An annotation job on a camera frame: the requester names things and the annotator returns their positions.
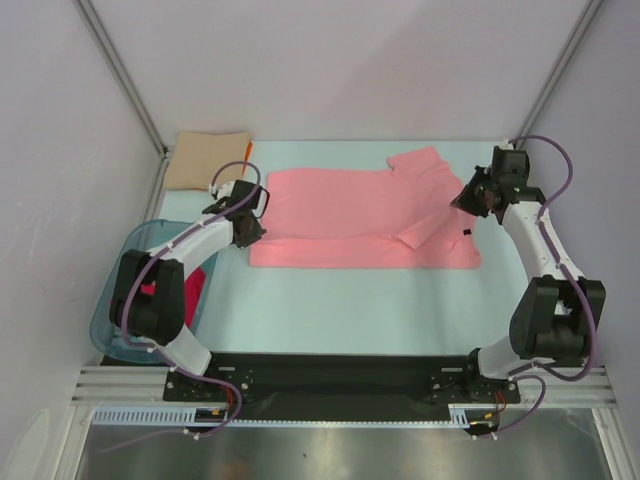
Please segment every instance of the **stainless steel surface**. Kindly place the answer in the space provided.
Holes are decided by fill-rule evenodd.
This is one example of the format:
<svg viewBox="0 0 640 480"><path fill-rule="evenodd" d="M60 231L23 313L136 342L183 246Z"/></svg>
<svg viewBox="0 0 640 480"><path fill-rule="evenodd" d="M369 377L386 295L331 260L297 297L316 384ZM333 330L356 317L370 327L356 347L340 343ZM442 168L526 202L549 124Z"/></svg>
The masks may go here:
<svg viewBox="0 0 640 480"><path fill-rule="evenodd" d="M461 430L229 428L197 442L173 434L96 453L150 431L93 426L76 478L612 478L590 410L540 411L498 441Z"/></svg>
<svg viewBox="0 0 640 480"><path fill-rule="evenodd" d="M105 59L105 62L113 72L116 81L122 87L122 91L127 97L127 100L133 107L134 112L136 113L138 119L142 123L147 135L149 136L149 140L153 143L153 146L158 151L160 155L164 156L165 147L162 143L162 139L160 138L160 134L158 133L158 129L156 128L147 108L145 107L140 94L138 93L127 69L122 63L118 52L109 37L109 33L105 29L100 17L98 16L98 12L96 12L95 7L91 0L73 0L73 3L78 8L78 12L80 16L85 21L89 32L93 36L94 40L100 52Z"/></svg>
<svg viewBox="0 0 640 480"><path fill-rule="evenodd" d="M587 5L582 10L582 14L580 18L576 22L569 38L567 39L567 43L564 45L556 63L553 65L549 76L544 82L544 86L536 101L533 103L533 106L529 110L527 117L525 118L520 130L518 131L518 137L523 135L528 135L533 130L535 124L538 122L538 119L544 112L546 106L549 103L549 100L553 96L553 93L556 91L556 88L562 78L564 77L565 72L569 68L571 64L571 60L574 58L576 52L582 45L584 39L586 38L587 33L589 32L591 25L593 25L594 20L597 18L598 13L602 10L601 7L604 5L605 0L589 0Z"/></svg>

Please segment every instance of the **cable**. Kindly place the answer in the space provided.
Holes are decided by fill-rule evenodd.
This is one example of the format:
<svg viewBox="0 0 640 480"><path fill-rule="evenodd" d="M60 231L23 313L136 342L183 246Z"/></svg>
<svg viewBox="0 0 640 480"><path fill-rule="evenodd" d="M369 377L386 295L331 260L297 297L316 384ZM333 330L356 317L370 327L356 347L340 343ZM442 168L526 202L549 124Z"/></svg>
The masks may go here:
<svg viewBox="0 0 640 480"><path fill-rule="evenodd" d="M164 360L170 365L170 366L174 366L171 365L171 360L167 357L165 357L162 352L160 352L160 354L162 355L162 357L164 358ZM200 375L194 375L192 373L187 372L186 370L182 370L181 368L176 368L176 371L182 375L184 375L185 377L189 377L192 378L194 380L198 380L201 382L207 382L207 383L212 383L214 385L221 385L223 387L229 388L233 391L233 393L236 395L236 398L238 399L238 405L236 407L236 409L233 411L232 414L228 415L227 418L225 420L223 420L222 422L220 422L220 424L216 425L215 427L213 427L211 430L209 430L208 432L204 432L204 433L196 433L195 435L193 435L193 438L195 440L199 439L199 438L208 438L211 437L213 435L215 435L216 433L220 432L224 427L226 427L229 423L231 423L233 420L235 420L237 418L237 416L240 414L240 409L242 408L242 395L240 394L240 391L237 389L237 387L231 383L225 382L224 380L218 380L216 378L209 378L209 377L203 377ZM151 432L151 433L147 433L145 435L141 435L139 437L133 438L131 440L127 440L126 442L121 442L118 443L116 445L112 445L111 447L107 447L107 448L103 448L101 450L98 450L97 453L99 454L106 454L106 453L111 453L111 452L115 452L116 450L121 450L123 448L127 448L130 447L132 445L136 445L140 442L144 442L145 440L149 440L150 438L155 438L155 437L159 437L162 435L168 435L168 434L173 434L173 433L180 433L180 434L185 434L188 433L188 431L186 431L186 429L182 429L182 428L167 428L164 430L158 430L155 432Z"/></svg>
<svg viewBox="0 0 640 480"><path fill-rule="evenodd" d="M519 377L516 377L513 379L513 381L515 382L519 382L520 380L537 380L538 382L540 382L540 395L538 396L538 399L536 400L536 402L533 404L533 406L527 411L527 413L525 413L522 417L520 417L518 420L516 420L513 423L510 423L509 425L499 428L498 430L496 430L495 432L486 434L486 435L480 435L479 438L494 438L496 433L501 433L501 432L506 432L507 430L511 430L512 428L520 425L522 422L524 422L527 418L529 418L531 415L533 415L538 408L540 408L540 405L542 405L542 401L544 400L544 396L547 393L547 384L545 383L545 381L542 379L542 377L539 377L538 375L533 375L533 374L525 374L525 375L520 375Z"/></svg>
<svg viewBox="0 0 640 480"><path fill-rule="evenodd" d="M550 366L540 362L532 362L529 365L525 365L523 367L517 368L512 372L510 372L510 375L517 375L535 366L538 368L542 368L544 371L548 372L549 374L553 375L556 378L559 378L560 380L564 380L566 382L577 382L578 380L582 380L587 375L589 375L589 372L593 368L593 364L595 362L596 336L597 336L596 322L593 316L593 310L591 309L591 305L589 305L589 300L587 300L586 295L580 288L580 285L578 285L578 282L576 282L576 280L573 278L573 275L571 275L571 272L569 272L569 269L567 268L567 266L562 263L562 259L560 258L560 252L558 252L558 248L556 247L556 245L553 243L553 240L549 236L549 233L547 232L547 228L544 222L540 220L542 218L542 215L549 208L549 206L560 195L562 195L567 190L567 188L569 188L569 185L573 181L573 162L571 161L571 157L569 157L569 154L567 153L567 151L564 148L562 148L562 146L559 143L543 135L523 135L522 137L516 137L514 139L509 140L509 143L513 144L520 140L527 140L527 139L541 140L543 142L549 143L550 145L554 146L556 150L560 152L565 162L567 163L568 173L567 173L567 179L565 180L564 184L562 185L562 187L560 187L560 189L556 193L551 195L551 197L549 197L549 199L540 207L540 210L538 210L538 219L539 219L538 228L540 229L540 234L542 235L542 238L547 244L547 247L549 247L549 250L551 251L551 255L553 256L553 259L558 265L558 268L560 269L562 274L565 276L565 278L567 279L571 287L575 290L576 295L580 300L580 305L582 306L582 310L585 316L587 317L587 324L589 327L589 357L587 358L587 361L584 364L582 371L580 371L579 373L573 376L564 375L562 373L556 372Z"/></svg>
<svg viewBox="0 0 640 480"><path fill-rule="evenodd" d="M193 225L192 227L188 228L186 231L184 231L180 236L178 236L172 243L172 246L166 246L162 249L160 249L160 251L158 253L156 253L154 256L152 256L149 261L146 263L146 265L142 268L142 270L140 271L140 273L138 274L138 276L136 277L135 281L133 282L133 285L131 286L131 290L129 291L129 294L127 295L127 299L125 300L125 304L124 304L124 308L122 310L122 321L120 324L120 330L122 331L122 338L124 339L125 343L129 346L132 347L147 347L147 348L154 348L155 349L155 345L153 344L144 344L144 343L135 343L131 341L131 338L129 337L129 331L127 329L128 326L128 320L129 320L129 313L131 310L131 304L133 303L133 299L136 295L136 293L138 292L138 290L140 289L140 285L142 284L144 277L147 275L147 273L149 273L149 270L151 270L151 267L153 267L153 265L160 259L160 257L162 257L163 255L167 254L172 247L175 247L177 245L179 245L180 243L184 242L187 238L189 238L191 235L193 235L194 233L196 233L197 231L199 231L200 229L206 227L207 225L211 225L213 222L218 221L221 218L224 218L225 216L227 216L230 213L235 212L236 210L238 210L239 208L241 208L242 206L244 206L247 202L249 202L253 196L258 192L258 190L261 188L260 187L260 181L262 179L262 176L260 174L260 170L258 169L258 167L256 167L253 163L250 162L229 162L225 165L223 165L222 167L220 167L220 169L216 172L216 174L213 177L212 180L212 185L215 185L216 180L218 179L218 177L220 176L220 174L226 170L227 168L233 166L233 165L248 165L251 168L253 168L253 170L256 172L256 182L255 185L253 186L253 188L251 189L251 191L249 192L249 194L243 198L242 200L240 200L237 204L227 208L226 210L222 211L221 213L214 215L213 217L207 219L202 225L200 224L196 224ZM165 356L161 351L158 351L158 353L160 353L160 356L162 357L162 359L165 361L165 363L167 365L169 365L170 367L174 368L176 367L175 365L173 365L173 362L171 361L171 359L169 359L167 356ZM187 372L186 370L183 370L181 368L176 367L176 371L186 377L192 378L194 380L198 380L201 382L206 382L206 383L212 383L214 385L220 385L223 388L227 388L230 389L236 396L236 398L238 399L238 403L236 406L236 409L234 410L234 412L229 415L227 417L226 420L224 420L223 422L221 422L219 425L217 425L216 427L214 427L212 430L206 432L206 433L197 433L194 435L194 439L198 439L198 438L207 438L210 437L212 435L215 435L216 433L218 433L220 430L222 430L223 427L227 426L230 422L232 422L233 420L235 420L235 418L238 416L238 414L240 413L240 409L242 408L242 395L240 394L240 391L235 387L235 385L229 383L229 382L225 382L224 380L218 380L215 378L209 378L209 377L204 377L201 375L194 375L190 372ZM229 402L229 409L231 408L233 402ZM135 445L139 442L148 440L150 438L155 438L161 435L167 435L170 433L184 433L185 430L183 429L175 429L175 428L170 428L170 429L165 429L165 430L159 430L156 432L151 432L148 433L146 435L142 435L140 437L134 438L132 440L128 440L126 442L122 442L119 443L117 445L113 445L111 447L99 450L98 453L110 453L110 452L114 452L116 450L120 450L122 448L126 448L129 447L131 445Z"/></svg>
<svg viewBox="0 0 640 480"><path fill-rule="evenodd" d="M501 414L507 409L507 399L500 390L495 392L493 396L496 398L496 413Z"/></svg>

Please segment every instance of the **folded cloth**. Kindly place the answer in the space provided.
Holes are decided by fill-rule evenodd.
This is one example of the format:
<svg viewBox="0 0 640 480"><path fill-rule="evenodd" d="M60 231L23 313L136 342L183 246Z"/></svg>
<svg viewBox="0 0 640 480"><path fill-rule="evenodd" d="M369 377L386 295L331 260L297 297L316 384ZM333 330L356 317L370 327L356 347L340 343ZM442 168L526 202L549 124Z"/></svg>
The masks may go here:
<svg viewBox="0 0 640 480"><path fill-rule="evenodd" d="M433 147L381 171L299 168L267 178L256 267L476 268L475 217L450 205L462 182Z"/></svg>
<svg viewBox="0 0 640 480"><path fill-rule="evenodd" d="M166 190L208 190L220 167L245 158L249 141L246 132L231 135L180 132L163 187ZM234 165L220 174L217 183L222 185L239 178L242 178L242 165Z"/></svg>

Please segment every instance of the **light blue table surface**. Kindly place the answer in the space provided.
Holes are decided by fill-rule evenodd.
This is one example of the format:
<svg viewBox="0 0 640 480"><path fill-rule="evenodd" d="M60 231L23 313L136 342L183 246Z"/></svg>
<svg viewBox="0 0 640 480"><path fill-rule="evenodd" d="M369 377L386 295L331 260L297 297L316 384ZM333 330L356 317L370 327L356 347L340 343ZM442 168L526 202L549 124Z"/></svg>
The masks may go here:
<svg viewBox="0 0 640 480"><path fill-rule="evenodd" d="M492 142L255 142L263 173L293 167L386 168L386 158L434 145L466 183L491 163ZM247 171L247 179L253 179ZM196 220L202 192L166 192L160 218ZM196 335L212 351L343 354L467 354L508 333L527 286L510 237L495 218L473 232L476 270L252 268L249 252L219 253Z"/></svg>

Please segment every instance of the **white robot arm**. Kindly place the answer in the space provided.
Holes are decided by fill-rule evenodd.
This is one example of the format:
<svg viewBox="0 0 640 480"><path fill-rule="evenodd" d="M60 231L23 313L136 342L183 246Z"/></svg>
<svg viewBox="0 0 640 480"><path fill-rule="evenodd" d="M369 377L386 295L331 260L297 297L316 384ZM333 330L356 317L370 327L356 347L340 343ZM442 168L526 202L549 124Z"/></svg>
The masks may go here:
<svg viewBox="0 0 640 480"><path fill-rule="evenodd" d="M478 373L484 378L506 379L533 362L575 362L589 355L588 312L573 280L589 303L596 327L604 305L604 286L585 279L571 261L551 225L542 191L527 185L529 169L526 151L495 147L491 166L476 167L452 202L471 215L493 213L513 239L529 279L509 335L476 352Z"/></svg>
<svg viewBox="0 0 640 480"><path fill-rule="evenodd" d="M184 282L216 252L230 245L246 248L265 233L258 219L266 210L269 193L262 187L242 208L225 215L255 187L236 180L212 189L216 203L205 209L185 232L147 251L126 252L116 279L109 312L111 322L121 327L124 305L137 276L145 264L157 257L142 282L155 285L155 292L136 292L128 315L128 334L153 345L177 367L202 375L211 361L211 352L184 323Z"/></svg>

